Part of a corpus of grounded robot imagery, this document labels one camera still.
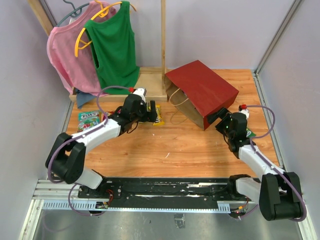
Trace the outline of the yellow M&M's bag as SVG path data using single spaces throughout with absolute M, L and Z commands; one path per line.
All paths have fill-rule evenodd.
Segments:
M 157 103 L 156 104 L 156 112 L 157 112 L 157 119 L 156 122 L 153 122 L 153 126 L 163 126 L 165 124 L 162 116 L 161 106 Z

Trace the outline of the green candy bag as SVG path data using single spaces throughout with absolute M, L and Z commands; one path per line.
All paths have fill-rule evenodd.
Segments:
M 246 128 L 246 137 L 247 138 L 254 138 L 256 137 L 257 135 L 251 130 L 249 129 L 248 127 Z

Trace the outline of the red paper bag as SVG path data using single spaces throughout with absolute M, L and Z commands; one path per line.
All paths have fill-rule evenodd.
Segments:
M 167 72 L 164 84 L 169 102 L 203 131 L 212 124 L 208 116 L 229 108 L 239 94 L 200 60 Z

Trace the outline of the teal Fox's candy bag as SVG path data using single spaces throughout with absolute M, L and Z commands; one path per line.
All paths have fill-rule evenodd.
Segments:
M 83 132 L 101 123 L 101 112 L 86 111 L 78 114 L 77 132 Z

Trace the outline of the orange Fox's fruits candy bag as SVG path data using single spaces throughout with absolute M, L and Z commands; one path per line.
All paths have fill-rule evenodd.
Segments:
M 106 119 L 106 117 L 109 117 L 110 115 L 111 115 L 110 112 L 106 112 L 106 114 L 102 113 L 100 118 L 101 122 L 103 122 Z

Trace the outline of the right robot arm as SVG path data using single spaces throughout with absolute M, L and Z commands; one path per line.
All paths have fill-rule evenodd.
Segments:
M 215 126 L 223 135 L 230 152 L 246 163 L 259 181 L 239 174 L 229 178 L 226 193 L 232 200 L 245 196 L 256 203 L 267 221 L 291 220 L 302 222 L 307 217 L 306 204 L 302 198 L 300 178 L 295 172 L 287 172 L 269 160 L 248 134 L 250 105 L 240 105 L 238 112 L 223 107 L 207 117 L 208 123 L 220 122 Z

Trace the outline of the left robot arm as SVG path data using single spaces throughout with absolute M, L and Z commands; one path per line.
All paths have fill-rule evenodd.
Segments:
M 122 106 L 104 121 L 82 132 L 69 135 L 59 134 L 45 162 L 48 177 L 57 175 L 57 183 L 79 184 L 89 188 L 91 194 L 101 198 L 107 193 L 103 176 L 85 167 L 86 155 L 104 142 L 131 133 L 134 124 L 151 122 L 157 119 L 156 102 L 146 103 L 141 95 L 128 95 Z

